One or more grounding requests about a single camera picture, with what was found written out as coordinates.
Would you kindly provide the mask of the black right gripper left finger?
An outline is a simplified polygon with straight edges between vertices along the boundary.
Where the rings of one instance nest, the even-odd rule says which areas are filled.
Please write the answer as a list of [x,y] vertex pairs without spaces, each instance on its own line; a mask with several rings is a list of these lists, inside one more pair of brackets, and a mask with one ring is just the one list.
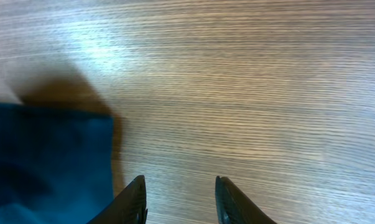
[[147,196],[144,175],[138,175],[87,224],[146,224]]

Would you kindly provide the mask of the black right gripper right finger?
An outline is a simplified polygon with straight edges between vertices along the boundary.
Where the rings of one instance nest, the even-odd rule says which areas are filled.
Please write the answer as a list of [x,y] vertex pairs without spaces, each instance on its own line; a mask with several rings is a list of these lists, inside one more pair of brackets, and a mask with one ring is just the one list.
[[216,177],[215,199],[219,224],[276,224],[227,177]]

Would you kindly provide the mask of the blue t-shirt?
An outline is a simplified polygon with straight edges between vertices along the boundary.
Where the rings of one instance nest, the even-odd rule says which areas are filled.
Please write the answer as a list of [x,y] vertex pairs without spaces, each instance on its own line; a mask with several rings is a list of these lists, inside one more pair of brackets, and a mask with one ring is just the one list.
[[87,223],[113,201],[113,119],[0,103],[0,223]]

